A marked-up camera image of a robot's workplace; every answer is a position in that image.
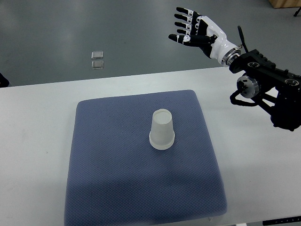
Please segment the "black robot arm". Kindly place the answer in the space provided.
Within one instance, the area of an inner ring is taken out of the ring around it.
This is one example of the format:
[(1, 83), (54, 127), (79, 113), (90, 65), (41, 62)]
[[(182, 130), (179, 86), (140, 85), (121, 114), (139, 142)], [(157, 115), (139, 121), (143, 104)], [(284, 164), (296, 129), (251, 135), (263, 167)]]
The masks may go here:
[(254, 49), (227, 61), (232, 73), (244, 71), (237, 90), (230, 96), (233, 105), (259, 106), (270, 115), (276, 128), (294, 131), (301, 125), (301, 77), (280, 70)]

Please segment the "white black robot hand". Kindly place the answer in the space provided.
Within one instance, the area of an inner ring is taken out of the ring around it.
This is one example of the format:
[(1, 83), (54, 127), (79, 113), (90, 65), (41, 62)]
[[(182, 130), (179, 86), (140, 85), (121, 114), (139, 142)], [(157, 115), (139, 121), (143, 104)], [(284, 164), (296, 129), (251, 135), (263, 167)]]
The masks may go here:
[(226, 33), (209, 17), (181, 7), (176, 11), (177, 34), (170, 34), (169, 39), (200, 48), (208, 58), (216, 59), (222, 66), (230, 66), (240, 56), (239, 47), (228, 41)]

